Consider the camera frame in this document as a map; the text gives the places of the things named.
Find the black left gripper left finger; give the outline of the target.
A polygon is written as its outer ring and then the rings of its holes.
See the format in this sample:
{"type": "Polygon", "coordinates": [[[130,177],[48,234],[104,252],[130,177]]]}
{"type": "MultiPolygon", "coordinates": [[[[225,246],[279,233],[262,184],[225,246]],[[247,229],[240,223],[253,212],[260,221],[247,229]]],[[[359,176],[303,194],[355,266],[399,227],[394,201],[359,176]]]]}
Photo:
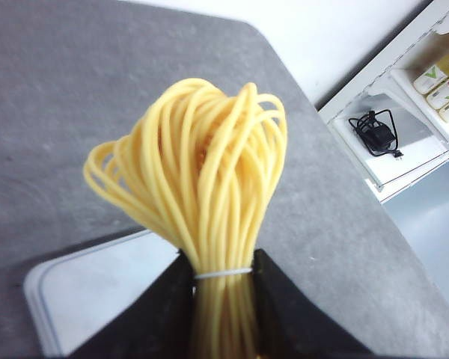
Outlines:
{"type": "Polygon", "coordinates": [[[192,267],[183,252],[120,315],[69,358],[187,358],[192,267]]]}

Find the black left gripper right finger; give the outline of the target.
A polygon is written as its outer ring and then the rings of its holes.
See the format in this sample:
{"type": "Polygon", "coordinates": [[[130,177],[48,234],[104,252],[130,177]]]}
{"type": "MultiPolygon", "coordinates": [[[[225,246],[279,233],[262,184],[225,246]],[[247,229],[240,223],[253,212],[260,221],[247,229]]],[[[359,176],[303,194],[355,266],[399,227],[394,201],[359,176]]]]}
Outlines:
{"type": "Polygon", "coordinates": [[[263,249],[254,252],[258,348],[264,358],[373,358],[316,306],[263,249]]]}

